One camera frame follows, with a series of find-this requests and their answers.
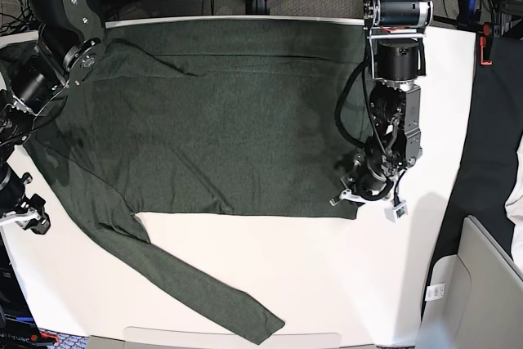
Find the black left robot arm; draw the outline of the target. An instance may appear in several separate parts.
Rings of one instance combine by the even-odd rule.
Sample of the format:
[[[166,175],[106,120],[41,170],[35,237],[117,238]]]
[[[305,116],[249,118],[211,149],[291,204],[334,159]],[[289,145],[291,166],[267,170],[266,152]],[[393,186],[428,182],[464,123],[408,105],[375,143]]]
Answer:
[[[351,73],[334,112],[338,131],[357,152],[341,178],[342,192],[330,201],[332,206],[388,200],[388,219],[395,221],[407,213],[399,188],[422,155],[417,80],[426,73],[423,40],[435,18],[433,1],[363,0],[363,60]],[[354,138],[341,119],[356,81],[361,82],[372,128],[366,141]]]

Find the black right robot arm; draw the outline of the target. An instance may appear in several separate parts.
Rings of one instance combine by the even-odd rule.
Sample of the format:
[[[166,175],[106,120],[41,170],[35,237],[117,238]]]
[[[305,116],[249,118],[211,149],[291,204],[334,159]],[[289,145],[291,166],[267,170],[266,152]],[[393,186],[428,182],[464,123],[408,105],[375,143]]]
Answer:
[[[44,235],[51,227],[45,200],[28,196],[29,173],[18,176],[7,160],[42,128],[45,108],[79,85],[105,51],[99,0],[29,0],[40,23],[38,41],[1,90],[1,223]]]

